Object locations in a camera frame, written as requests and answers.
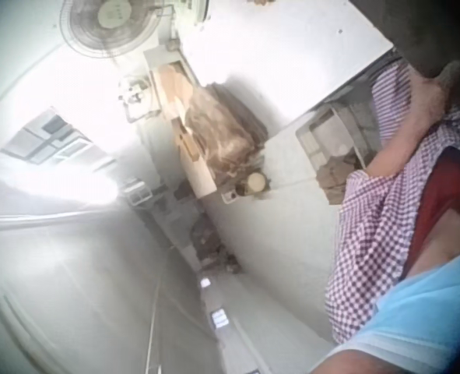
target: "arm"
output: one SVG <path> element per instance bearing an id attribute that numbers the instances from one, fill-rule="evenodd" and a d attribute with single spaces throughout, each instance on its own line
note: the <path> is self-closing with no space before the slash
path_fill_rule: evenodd
<path id="1" fill-rule="evenodd" d="M 429 129 L 445 114 L 452 76 L 459 74 L 460 66 L 451 63 L 436 79 L 426 79 L 412 69 L 411 105 L 399 130 L 367 167 L 371 177 L 398 174 L 418 148 Z"/>

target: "red cloth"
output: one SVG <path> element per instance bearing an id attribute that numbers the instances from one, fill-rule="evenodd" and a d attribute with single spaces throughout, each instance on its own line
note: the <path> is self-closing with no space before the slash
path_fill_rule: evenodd
<path id="1" fill-rule="evenodd" d="M 439 156 L 425 184 L 402 278 L 420 256 L 423 243 L 434 225 L 449 209 L 460 213 L 460 151 L 456 148 L 447 148 Z"/>

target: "wire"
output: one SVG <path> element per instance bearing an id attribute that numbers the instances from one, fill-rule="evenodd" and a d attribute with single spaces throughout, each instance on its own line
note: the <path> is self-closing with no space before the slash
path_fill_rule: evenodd
<path id="1" fill-rule="evenodd" d="M 157 302 L 159 301 L 159 294 L 160 294 L 160 285 L 162 283 L 162 277 L 164 274 L 164 271 L 167 266 L 167 262 L 169 261 L 169 255 L 172 252 L 173 249 L 176 249 L 174 245 L 172 245 L 167 251 L 166 254 L 166 260 L 162 266 L 162 269 L 159 274 L 159 279 L 157 280 L 157 285 L 155 289 L 155 295 L 153 296 L 153 306 L 152 306 L 152 319 L 150 320 L 150 334 L 149 334 L 149 346 L 148 350 L 146 352 L 146 367 L 145 367 L 145 374 L 149 374 L 150 370 L 150 358 L 152 355 L 152 344 L 153 344 L 153 331 L 155 329 L 155 318 L 156 318 L 156 312 L 157 312 Z"/>

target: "hand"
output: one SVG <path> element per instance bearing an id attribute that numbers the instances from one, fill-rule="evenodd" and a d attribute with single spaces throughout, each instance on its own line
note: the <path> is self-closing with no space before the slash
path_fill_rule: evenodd
<path id="1" fill-rule="evenodd" d="M 446 113 L 449 92 L 460 77 L 460 62 L 449 63 L 434 79 L 422 77 L 410 68 L 411 105 L 409 116 L 416 119 L 422 131 L 427 132 Z"/>

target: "window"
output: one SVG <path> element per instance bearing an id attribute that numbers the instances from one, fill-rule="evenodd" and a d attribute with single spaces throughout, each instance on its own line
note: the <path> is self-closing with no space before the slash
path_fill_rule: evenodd
<path id="1" fill-rule="evenodd" d="M 226 325 L 230 324 L 228 317 L 226 316 L 226 312 L 224 309 L 216 310 L 211 314 L 212 321 L 214 322 L 214 326 L 216 329 L 220 329 L 221 327 L 225 327 Z"/>
<path id="2" fill-rule="evenodd" d="M 210 285 L 211 281 L 209 280 L 209 278 L 202 278 L 202 280 L 200 281 L 200 287 L 202 288 L 207 288 Z"/>

